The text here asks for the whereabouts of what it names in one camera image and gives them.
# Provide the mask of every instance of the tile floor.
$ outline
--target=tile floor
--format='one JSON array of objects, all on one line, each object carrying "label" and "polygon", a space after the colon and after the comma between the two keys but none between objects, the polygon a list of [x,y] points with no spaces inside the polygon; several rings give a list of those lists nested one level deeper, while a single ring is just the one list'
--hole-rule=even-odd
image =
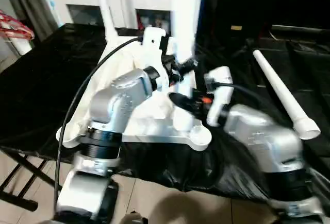
[{"label": "tile floor", "polygon": [[[32,164],[38,166],[41,160],[30,158]],[[15,167],[16,163],[0,153],[0,184]],[[63,184],[71,165],[61,165],[60,183]],[[48,162],[43,171],[54,178],[55,162]],[[18,193],[27,182],[31,173],[21,169],[6,192]],[[231,200],[200,192],[181,193],[175,189],[159,184],[115,175],[120,185],[114,218],[111,224],[117,224],[125,213],[139,212],[149,219],[149,223],[157,224],[245,224],[272,223],[274,216],[263,204],[248,201]],[[52,217],[53,188],[35,180],[26,199],[39,203],[38,209],[30,212],[0,200],[0,224],[33,224]]]}]

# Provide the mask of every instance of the metal stand leg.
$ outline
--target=metal stand leg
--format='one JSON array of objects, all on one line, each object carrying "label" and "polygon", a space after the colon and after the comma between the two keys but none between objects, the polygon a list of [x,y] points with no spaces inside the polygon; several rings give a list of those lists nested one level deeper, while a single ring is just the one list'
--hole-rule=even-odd
[{"label": "metal stand leg", "polygon": [[[13,152],[7,152],[3,151],[4,154],[11,157],[13,160],[15,160],[18,165],[12,170],[12,172],[9,174],[9,176],[5,179],[5,181],[0,185],[0,200],[14,204],[18,207],[21,207],[23,209],[29,210],[29,211],[35,211],[38,207],[38,203],[32,200],[24,199],[24,195],[27,193],[27,191],[30,189],[31,185],[35,181],[37,177],[54,187],[55,181],[51,179],[49,176],[44,174],[42,172],[43,167],[46,165],[47,161],[43,160],[41,164],[38,167],[35,167],[32,165],[28,160],[28,156],[20,156],[18,153]],[[25,184],[21,192],[18,194],[18,196],[15,196],[13,194],[4,192],[4,189],[6,186],[10,183],[10,181],[14,178],[15,174],[19,171],[21,166],[28,169],[30,172],[33,173],[33,175],[30,177],[28,182]]]},{"label": "metal stand leg", "polygon": [[0,192],[0,199],[29,211],[35,211],[38,207],[35,201],[19,198],[6,192]]},{"label": "metal stand leg", "polygon": [[51,185],[54,187],[55,181],[51,179],[49,176],[44,174],[41,170],[33,166],[29,161],[27,161],[25,158],[20,156],[18,153],[12,153],[12,152],[7,152],[3,151],[6,155],[11,157],[13,160],[15,160],[17,163],[20,165],[24,166],[26,169],[28,169],[30,172],[35,174],[37,177],[41,178],[43,181],[45,181],[47,184]]}]

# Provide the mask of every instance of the white pipe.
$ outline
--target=white pipe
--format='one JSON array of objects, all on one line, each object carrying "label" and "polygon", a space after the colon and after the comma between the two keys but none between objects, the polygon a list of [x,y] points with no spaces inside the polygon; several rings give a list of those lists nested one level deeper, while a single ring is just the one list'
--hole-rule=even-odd
[{"label": "white pipe", "polygon": [[293,128],[296,130],[299,137],[303,140],[317,137],[321,133],[320,128],[313,119],[307,116],[266,58],[259,50],[255,50],[253,56],[257,60],[275,93],[282,102],[282,105],[289,114],[293,122]]},{"label": "white pipe", "polygon": [[105,27],[105,39],[109,43],[110,38],[116,38],[118,36],[110,13],[110,8],[107,0],[98,0],[100,3],[100,10],[102,14],[102,19]]},{"label": "white pipe", "polygon": [[[194,14],[196,0],[172,0],[172,32],[176,44],[176,61],[185,62],[194,55]],[[191,72],[178,85],[177,92],[188,97],[195,86],[195,74]],[[189,131],[193,126],[193,116],[185,110],[175,107],[173,126],[179,131]]]}]

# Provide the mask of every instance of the black tablecloth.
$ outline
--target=black tablecloth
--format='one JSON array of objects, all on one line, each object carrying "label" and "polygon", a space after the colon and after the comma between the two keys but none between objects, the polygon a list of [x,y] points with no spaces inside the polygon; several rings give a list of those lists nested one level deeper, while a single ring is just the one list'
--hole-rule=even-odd
[{"label": "black tablecloth", "polygon": [[[58,145],[55,133],[76,90],[97,64],[104,47],[102,28],[66,24],[1,73],[0,148],[54,160]],[[304,141],[304,153],[311,166],[311,187],[329,213],[330,49],[269,39],[260,40],[258,48],[321,128],[319,137]],[[263,95],[276,109],[270,110],[236,91],[233,102],[263,110],[281,124],[292,127],[249,49],[230,57],[216,48],[204,52],[208,56],[196,72],[201,89],[202,73],[227,65],[234,83]],[[221,129],[211,132],[213,140],[202,152],[180,144],[125,143],[118,172],[181,191],[194,189],[227,197],[266,200],[267,186],[247,149]],[[63,149],[63,160],[69,162],[76,150]]]}]

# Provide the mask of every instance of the white cabinet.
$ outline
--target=white cabinet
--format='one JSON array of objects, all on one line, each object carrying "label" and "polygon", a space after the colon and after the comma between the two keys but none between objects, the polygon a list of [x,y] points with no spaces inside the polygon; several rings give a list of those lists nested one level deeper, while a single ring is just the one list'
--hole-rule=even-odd
[{"label": "white cabinet", "polygon": [[[55,9],[62,23],[85,23],[101,25],[102,16],[98,7],[98,0],[53,0]],[[170,11],[172,0],[108,0],[112,20],[115,27],[140,29],[141,14],[155,16],[170,27]],[[196,0],[195,28],[197,28],[201,0]]]},{"label": "white cabinet", "polygon": [[[94,13],[101,16],[100,8],[98,7],[98,0],[54,0],[55,9],[60,17],[61,22],[75,23],[79,21],[79,15],[83,15],[83,11],[88,9],[88,6],[94,7]],[[125,27],[124,16],[120,0],[108,0],[112,20],[115,27]]]}]

